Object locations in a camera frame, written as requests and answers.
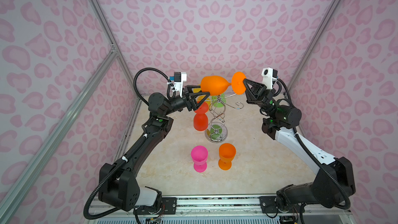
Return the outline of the orange wine glass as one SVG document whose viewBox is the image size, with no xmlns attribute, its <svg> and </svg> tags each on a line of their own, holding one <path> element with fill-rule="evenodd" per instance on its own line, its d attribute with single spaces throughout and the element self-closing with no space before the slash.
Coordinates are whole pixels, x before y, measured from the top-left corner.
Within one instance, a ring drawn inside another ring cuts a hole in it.
<svg viewBox="0 0 398 224">
<path fill-rule="evenodd" d="M 211 96 L 217 96 L 225 93 L 229 87 L 232 87 L 235 94 L 241 95 L 246 91 L 244 79 L 246 79 L 246 76 L 242 72 L 236 72 L 231 82 L 228 82 L 221 76 L 206 76 L 202 79 L 200 88 L 202 92 L 209 92 Z"/>
<path fill-rule="evenodd" d="M 236 148 L 229 143 L 222 144 L 219 147 L 219 162 L 218 166 L 222 170 L 229 170 L 232 166 L 232 161 L 236 155 Z"/>
</svg>

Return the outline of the pink wine glass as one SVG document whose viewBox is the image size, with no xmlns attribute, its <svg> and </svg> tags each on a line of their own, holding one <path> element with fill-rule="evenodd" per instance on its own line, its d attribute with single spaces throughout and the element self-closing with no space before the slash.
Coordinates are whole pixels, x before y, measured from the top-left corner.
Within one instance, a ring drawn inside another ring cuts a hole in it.
<svg viewBox="0 0 398 224">
<path fill-rule="evenodd" d="M 208 150 L 204 146 L 196 146 L 191 150 L 193 168 L 198 173 L 203 173 L 207 169 Z"/>
</svg>

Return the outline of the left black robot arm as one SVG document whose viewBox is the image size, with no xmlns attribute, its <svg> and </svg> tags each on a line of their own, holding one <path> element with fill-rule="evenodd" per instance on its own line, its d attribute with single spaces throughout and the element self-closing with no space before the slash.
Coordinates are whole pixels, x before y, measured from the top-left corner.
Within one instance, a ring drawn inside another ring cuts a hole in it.
<svg viewBox="0 0 398 224">
<path fill-rule="evenodd" d="M 150 153 L 170 132 L 174 122 L 170 114 L 184 109 L 195 111 L 210 96 L 208 92 L 195 93 L 193 88 L 186 86 L 182 96 L 172 99 L 158 92 L 149 97 L 149 118 L 142 125 L 142 135 L 121 158 L 113 164 L 104 164 L 100 170 L 96 196 L 112 206 L 107 214 L 140 207 L 156 213 L 161 208 L 161 191 L 139 186 L 136 177 Z"/>
</svg>

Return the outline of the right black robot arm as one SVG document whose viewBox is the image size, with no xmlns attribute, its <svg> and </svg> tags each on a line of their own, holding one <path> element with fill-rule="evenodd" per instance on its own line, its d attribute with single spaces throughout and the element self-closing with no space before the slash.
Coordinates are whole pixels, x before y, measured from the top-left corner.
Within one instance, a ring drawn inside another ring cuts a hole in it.
<svg viewBox="0 0 398 224">
<path fill-rule="evenodd" d="M 244 79 L 247 103 L 257 105 L 264 115 L 262 131 L 273 140 L 285 145 L 300 157 L 315 173 L 314 181 L 288 185 L 276 193 L 275 205 L 287 212 L 300 205 L 320 204 L 325 208 L 348 210 L 350 196 L 356 192 L 352 163 L 345 157 L 337 158 L 302 137 L 297 126 L 302 112 L 294 106 L 290 94 L 276 100 L 276 90 L 266 85 Z"/>
</svg>

